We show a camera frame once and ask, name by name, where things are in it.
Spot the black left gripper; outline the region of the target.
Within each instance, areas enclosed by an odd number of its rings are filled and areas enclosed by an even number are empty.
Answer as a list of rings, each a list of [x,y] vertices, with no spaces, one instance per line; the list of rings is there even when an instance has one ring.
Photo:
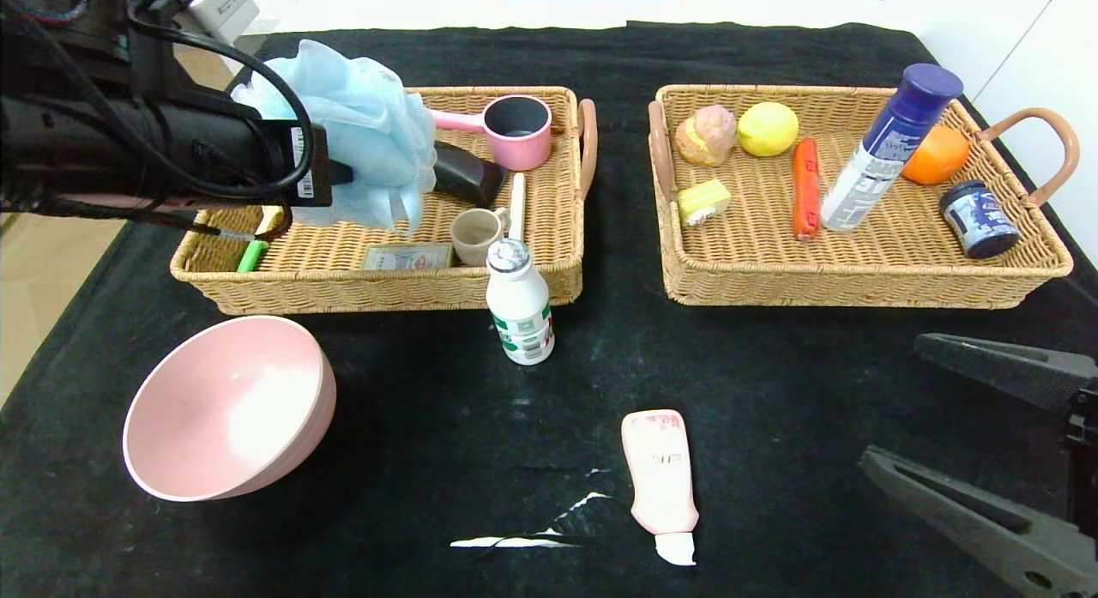
[[[258,172],[244,184],[243,202],[289,207],[329,207],[332,185],[352,183],[352,168],[329,161],[326,131],[294,119],[246,119],[247,151]]]

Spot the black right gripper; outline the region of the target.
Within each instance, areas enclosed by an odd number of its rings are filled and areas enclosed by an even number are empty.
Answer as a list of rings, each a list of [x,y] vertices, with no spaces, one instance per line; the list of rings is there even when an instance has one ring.
[[[1023,597],[1097,593],[1097,390],[1095,360],[1040,347],[926,332],[914,351],[928,362],[1046,411],[1066,410],[1065,519],[869,445],[860,469],[901,507],[976,558]]]

